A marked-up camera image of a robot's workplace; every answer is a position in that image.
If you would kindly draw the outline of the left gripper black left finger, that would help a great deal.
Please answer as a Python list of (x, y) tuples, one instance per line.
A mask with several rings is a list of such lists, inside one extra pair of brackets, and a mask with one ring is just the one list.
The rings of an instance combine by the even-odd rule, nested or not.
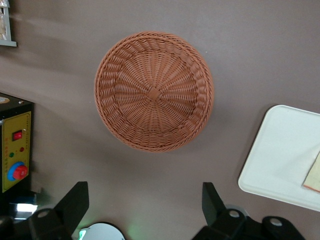
[(72, 234), (89, 209), (89, 187), (77, 182), (54, 208), (37, 210), (28, 225), (33, 240), (71, 240)]

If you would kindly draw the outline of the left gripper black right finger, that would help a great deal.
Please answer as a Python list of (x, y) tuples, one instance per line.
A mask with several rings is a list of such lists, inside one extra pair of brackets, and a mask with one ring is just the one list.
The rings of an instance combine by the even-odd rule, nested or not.
[(246, 216), (238, 209), (227, 208), (211, 182), (202, 184), (204, 226), (192, 240), (240, 240)]

